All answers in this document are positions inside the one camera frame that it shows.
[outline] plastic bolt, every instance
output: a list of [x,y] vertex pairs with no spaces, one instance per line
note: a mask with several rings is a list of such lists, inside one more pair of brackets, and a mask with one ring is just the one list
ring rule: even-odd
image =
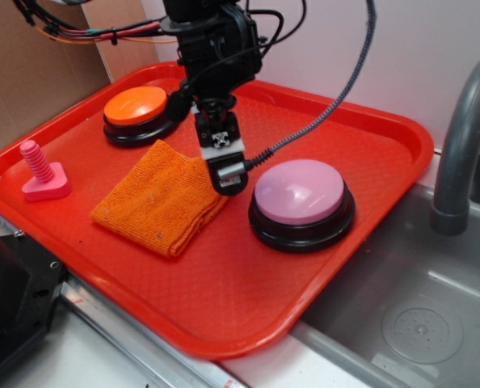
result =
[[34,175],[22,188],[27,200],[62,198],[71,193],[71,184],[62,165],[59,162],[48,163],[35,141],[24,141],[19,150]]

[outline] plastic tray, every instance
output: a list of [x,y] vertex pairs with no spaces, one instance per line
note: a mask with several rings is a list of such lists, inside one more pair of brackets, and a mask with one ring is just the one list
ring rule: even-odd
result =
[[[123,149],[103,135],[103,106],[116,93],[144,84],[177,88],[173,63],[138,70],[40,126],[0,152],[0,214],[61,258],[70,271],[178,349],[207,359],[241,356],[284,335],[354,250],[429,163],[427,131],[406,118],[344,103],[310,135],[250,173],[249,187],[178,259],[164,259],[91,222],[90,211],[148,148]],[[254,81],[235,93],[246,156],[253,157],[307,125],[330,99]],[[31,178],[19,144],[34,139],[50,162],[61,162],[73,192],[27,202]],[[188,156],[200,154],[189,117],[167,139]],[[356,200],[350,234],[306,255],[265,247],[251,233],[247,209],[257,178],[293,158],[334,166]]]

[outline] orange towel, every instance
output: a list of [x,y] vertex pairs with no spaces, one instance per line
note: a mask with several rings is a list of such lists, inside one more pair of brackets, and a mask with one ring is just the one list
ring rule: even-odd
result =
[[165,257],[180,255],[227,201],[217,194],[202,158],[156,141],[91,212],[91,219]]

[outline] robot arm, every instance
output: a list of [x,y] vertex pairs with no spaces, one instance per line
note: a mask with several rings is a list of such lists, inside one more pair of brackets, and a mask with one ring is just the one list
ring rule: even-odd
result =
[[247,185],[247,174],[221,179],[218,171],[244,161],[232,92],[254,79],[262,67],[256,23],[238,0],[163,0],[167,35],[177,37],[179,64],[187,78],[169,98],[166,114],[186,118],[195,105],[195,123],[203,158],[217,192],[232,196]]

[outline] stainless steel sink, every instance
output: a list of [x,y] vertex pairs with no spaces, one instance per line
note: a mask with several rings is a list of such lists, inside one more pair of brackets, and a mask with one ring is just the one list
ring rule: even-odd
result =
[[480,387],[480,205],[445,237],[429,227],[431,200],[424,186],[407,193],[305,312],[316,334],[301,340],[378,367],[385,386]]

